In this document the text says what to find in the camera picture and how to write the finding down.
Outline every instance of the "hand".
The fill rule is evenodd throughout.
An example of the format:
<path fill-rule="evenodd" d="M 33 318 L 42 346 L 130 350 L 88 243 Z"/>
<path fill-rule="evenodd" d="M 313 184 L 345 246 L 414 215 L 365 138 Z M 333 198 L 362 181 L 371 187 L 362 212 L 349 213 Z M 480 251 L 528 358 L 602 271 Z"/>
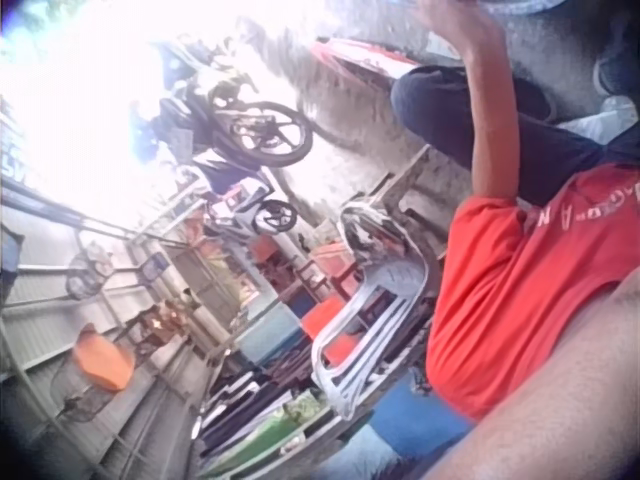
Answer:
<path fill-rule="evenodd" d="M 477 0 L 418 0 L 416 15 L 463 59 L 477 48 L 506 49 L 502 26 Z"/>

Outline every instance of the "shoe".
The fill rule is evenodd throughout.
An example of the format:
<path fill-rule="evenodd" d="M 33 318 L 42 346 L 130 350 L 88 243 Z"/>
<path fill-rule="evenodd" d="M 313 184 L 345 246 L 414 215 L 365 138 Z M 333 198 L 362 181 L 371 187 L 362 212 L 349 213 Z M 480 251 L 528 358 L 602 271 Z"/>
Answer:
<path fill-rule="evenodd" d="M 598 57 L 593 83 L 601 95 L 640 94 L 640 28 L 623 11 L 611 20 L 611 40 Z"/>

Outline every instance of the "red t-shirt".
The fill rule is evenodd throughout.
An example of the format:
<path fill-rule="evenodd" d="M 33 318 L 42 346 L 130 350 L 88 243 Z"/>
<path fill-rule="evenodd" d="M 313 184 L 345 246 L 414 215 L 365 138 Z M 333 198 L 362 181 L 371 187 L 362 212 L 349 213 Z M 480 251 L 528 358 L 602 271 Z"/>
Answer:
<path fill-rule="evenodd" d="M 427 350 L 434 389 L 479 420 L 549 358 L 576 310 L 640 266 L 640 170 L 575 175 L 546 208 L 471 197 L 451 225 Z"/>

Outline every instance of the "motorcycle wheel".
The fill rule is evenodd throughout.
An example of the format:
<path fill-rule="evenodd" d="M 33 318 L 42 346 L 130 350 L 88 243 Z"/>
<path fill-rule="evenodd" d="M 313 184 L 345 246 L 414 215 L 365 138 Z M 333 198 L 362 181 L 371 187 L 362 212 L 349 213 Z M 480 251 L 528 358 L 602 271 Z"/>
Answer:
<path fill-rule="evenodd" d="M 313 128 L 309 120 L 300 112 L 280 105 L 275 102 L 255 102 L 230 107 L 234 111 L 250 112 L 258 110 L 260 114 L 280 117 L 259 128 L 262 132 L 251 130 L 246 121 L 247 114 L 232 118 L 230 136 L 234 143 L 244 154 L 244 157 L 260 166 L 282 168 L 299 162 L 311 151 L 313 146 Z M 291 140 L 282 129 L 297 127 L 299 134 L 297 141 Z M 280 147 L 288 147 L 288 152 L 283 152 Z"/>
<path fill-rule="evenodd" d="M 298 211 L 290 203 L 268 199 L 262 202 L 254 220 L 258 233 L 277 235 L 291 230 L 298 221 Z"/>

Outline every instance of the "scooter wheel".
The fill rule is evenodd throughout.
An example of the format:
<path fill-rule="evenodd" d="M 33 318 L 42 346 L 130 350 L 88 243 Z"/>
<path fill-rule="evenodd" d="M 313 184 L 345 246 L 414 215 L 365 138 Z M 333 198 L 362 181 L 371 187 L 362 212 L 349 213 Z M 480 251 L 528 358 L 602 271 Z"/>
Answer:
<path fill-rule="evenodd" d="M 290 231 L 298 221 L 298 211 L 290 203 L 268 199 L 262 202 L 253 221 L 258 233 L 277 235 Z"/>

